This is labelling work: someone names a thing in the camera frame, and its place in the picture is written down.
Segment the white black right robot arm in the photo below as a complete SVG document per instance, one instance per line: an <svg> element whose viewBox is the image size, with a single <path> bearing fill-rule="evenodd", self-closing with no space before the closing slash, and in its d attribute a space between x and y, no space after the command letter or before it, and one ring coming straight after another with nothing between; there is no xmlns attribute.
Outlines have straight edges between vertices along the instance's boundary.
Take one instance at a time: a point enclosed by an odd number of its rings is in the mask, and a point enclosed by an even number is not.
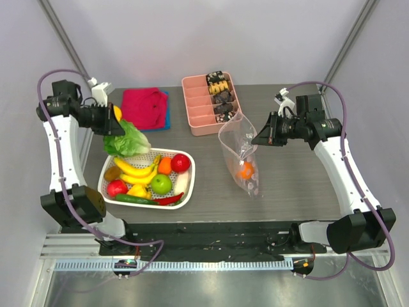
<svg viewBox="0 0 409 307"><path fill-rule="evenodd" d="M327 118L318 94L297 96L292 101L282 90L275 96L279 110L271 112L265 126L252 140L261 146L284 146L290 139L308 143L324 166L334 188L341 218L333 222L310 221L296 227L288 239L290 248L304 252L312 243L328 245L338 254L380 247L396 222L392 209L384 209L369 191L353 157L342 123Z"/></svg>

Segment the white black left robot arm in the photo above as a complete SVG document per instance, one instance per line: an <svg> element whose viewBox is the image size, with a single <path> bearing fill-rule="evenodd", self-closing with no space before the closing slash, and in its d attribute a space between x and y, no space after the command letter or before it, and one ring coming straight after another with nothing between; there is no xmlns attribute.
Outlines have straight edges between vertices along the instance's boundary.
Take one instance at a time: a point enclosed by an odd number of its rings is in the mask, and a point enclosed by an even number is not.
<svg viewBox="0 0 409 307"><path fill-rule="evenodd" d="M101 136L124 136L114 106L108 101L111 83L88 81L91 104L82 103L81 87L71 81L52 83L52 95L41 99L36 113L47 134L51 161L49 193L42 208L62 227L85 228L99 240L114 240L122 255L131 254L136 239L126 233L125 222L110 214L100 192L88 187L82 170L77 135L80 128Z"/></svg>

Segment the green toy lettuce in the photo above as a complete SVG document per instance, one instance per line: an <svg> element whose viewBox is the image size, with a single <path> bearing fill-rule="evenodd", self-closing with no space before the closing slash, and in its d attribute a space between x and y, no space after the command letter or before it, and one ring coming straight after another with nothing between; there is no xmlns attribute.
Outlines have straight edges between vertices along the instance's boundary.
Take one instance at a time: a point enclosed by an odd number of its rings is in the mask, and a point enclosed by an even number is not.
<svg viewBox="0 0 409 307"><path fill-rule="evenodd" d="M148 138L133 123L121 120L124 136L104 136L104 150L112 156L134 157L147 154L151 150Z"/></svg>

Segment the clear zip top bag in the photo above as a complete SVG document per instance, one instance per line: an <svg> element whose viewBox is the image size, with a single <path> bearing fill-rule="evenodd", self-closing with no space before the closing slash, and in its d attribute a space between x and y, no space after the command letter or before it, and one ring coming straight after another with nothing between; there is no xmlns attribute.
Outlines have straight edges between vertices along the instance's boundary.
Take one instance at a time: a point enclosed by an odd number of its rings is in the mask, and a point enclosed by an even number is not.
<svg viewBox="0 0 409 307"><path fill-rule="evenodd" d="M226 167L237 186L243 189L251 198L260 196L259 171L256 161L257 145L251 141L256 137L257 131L250 120L240 111L226 122L218 132L218 139L222 148ZM250 180L236 177L243 162L251 162L255 173Z"/></svg>

